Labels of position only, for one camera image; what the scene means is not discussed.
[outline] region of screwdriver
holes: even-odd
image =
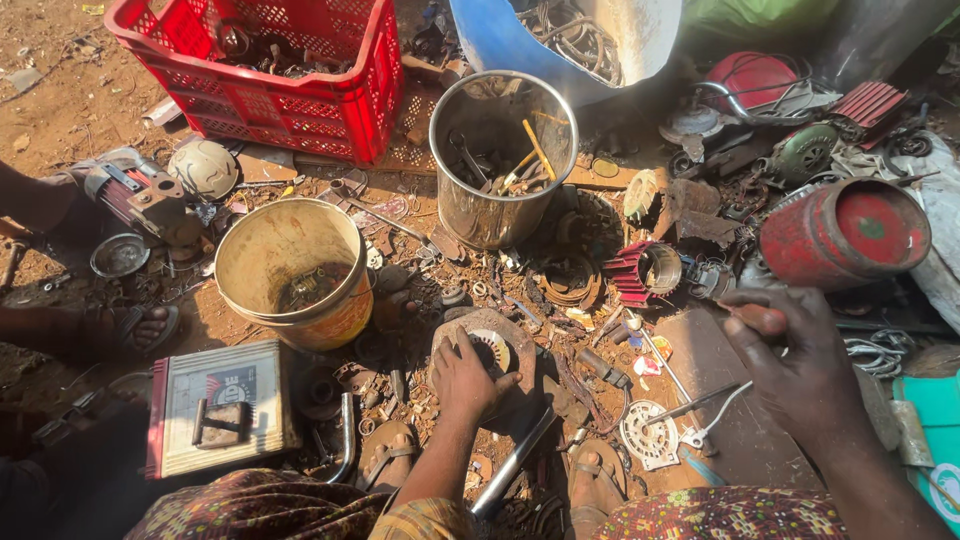
[[[733,307],[717,302],[717,305],[743,321],[743,324],[763,335],[773,336],[786,332],[786,315],[779,309],[758,306],[757,304]]]

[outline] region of stainless steel bucket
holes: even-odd
[[[451,130],[464,135],[474,154],[497,150],[520,163],[533,150],[528,120],[557,181],[520,197],[481,193],[450,172],[460,159],[449,142]],[[540,224],[553,194],[577,159],[577,120],[563,96],[544,81],[517,71],[485,71],[451,86],[430,120],[430,150],[437,160],[437,206],[444,227],[476,249],[506,248],[524,240]]]

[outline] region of metal bowl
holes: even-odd
[[[123,233],[108,238],[90,256],[90,268],[103,278],[123,278],[136,272],[150,258],[143,236]]]

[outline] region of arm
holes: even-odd
[[[742,289],[722,300],[786,315],[789,352],[782,357],[739,319],[729,319],[724,330],[751,371],[764,407],[820,467],[850,537],[953,539],[876,437],[823,294]]]
[[[470,451],[480,419],[493,408],[503,392],[522,378],[519,373],[510,373],[494,384],[473,351],[463,327],[457,328],[457,343],[459,356],[446,338],[434,353],[436,369],[430,377],[440,399],[442,414],[430,445],[396,495],[394,507],[417,499],[440,498],[455,502],[463,499]]]

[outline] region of metal ring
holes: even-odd
[[[364,418],[357,426],[357,430],[360,431],[361,435],[369,437],[373,435],[373,431],[376,430],[376,422],[373,418]]]

